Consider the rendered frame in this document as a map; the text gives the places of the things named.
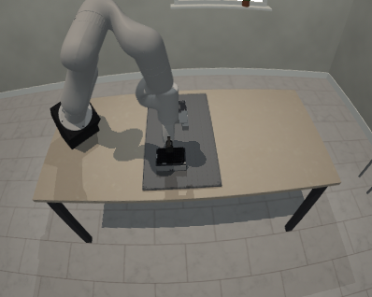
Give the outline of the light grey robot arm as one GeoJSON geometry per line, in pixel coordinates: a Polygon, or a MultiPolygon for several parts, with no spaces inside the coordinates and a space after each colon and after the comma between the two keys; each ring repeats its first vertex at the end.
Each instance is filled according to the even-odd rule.
{"type": "Polygon", "coordinates": [[[156,109],[161,123],[181,123],[182,131],[189,131],[187,110],[179,113],[179,86],[173,81],[162,37],[149,26],[130,19],[113,0],[85,0],[64,39],[60,59],[67,74],[59,108],[61,124],[78,131],[91,121],[93,111],[89,103],[98,77],[95,61],[107,30],[136,60],[143,76],[136,87],[137,101],[156,109]]]}

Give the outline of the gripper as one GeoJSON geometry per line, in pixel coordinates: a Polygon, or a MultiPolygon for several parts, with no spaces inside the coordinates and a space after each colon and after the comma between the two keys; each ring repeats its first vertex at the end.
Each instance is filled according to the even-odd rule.
{"type": "Polygon", "coordinates": [[[174,135],[175,135],[175,124],[174,123],[172,123],[172,124],[162,123],[163,142],[166,142],[166,146],[165,146],[166,152],[173,152],[173,143],[172,142],[174,142],[174,135]],[[170,140],[170,138],[171,138],[171,140],[170,140]],[[171,145],[170,145],[170,142],[171,142],[171,145]]]}

